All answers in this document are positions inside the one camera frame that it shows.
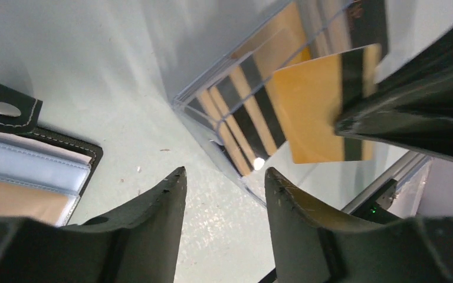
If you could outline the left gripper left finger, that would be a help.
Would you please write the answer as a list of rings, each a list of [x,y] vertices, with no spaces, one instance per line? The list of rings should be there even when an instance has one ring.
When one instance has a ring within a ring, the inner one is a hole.
[[[0,282],[173,282],[186,194],[178,167],[81,225],[0,217]]]

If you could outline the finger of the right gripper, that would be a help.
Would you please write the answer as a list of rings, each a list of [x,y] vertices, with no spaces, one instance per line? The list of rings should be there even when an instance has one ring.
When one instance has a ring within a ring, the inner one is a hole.
[[[349,107],[335,132],[453,162],[453,27]]]

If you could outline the clear plastic card tray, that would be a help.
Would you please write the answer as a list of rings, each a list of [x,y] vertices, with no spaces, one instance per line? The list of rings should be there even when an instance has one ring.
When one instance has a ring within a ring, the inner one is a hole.
[[[347,199],[394,159],[385,144],[336,136],[336,117],[452,27],[453,1],[282,1],[172,107],[257,203],[269,167]]]

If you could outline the black card holder wallet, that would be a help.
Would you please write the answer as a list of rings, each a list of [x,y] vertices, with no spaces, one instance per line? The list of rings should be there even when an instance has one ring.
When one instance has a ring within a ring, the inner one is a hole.
[[[70,220],[103,149],[40,126],[42,101],[0,84],[0,181],[66,195],[55,226]]]

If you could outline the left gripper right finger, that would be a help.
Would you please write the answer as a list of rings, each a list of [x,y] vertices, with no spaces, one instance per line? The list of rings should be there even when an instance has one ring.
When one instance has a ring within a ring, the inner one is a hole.
[[[366,221],[273,167],[265,198],[279,282],[453,282],[453,217]]]

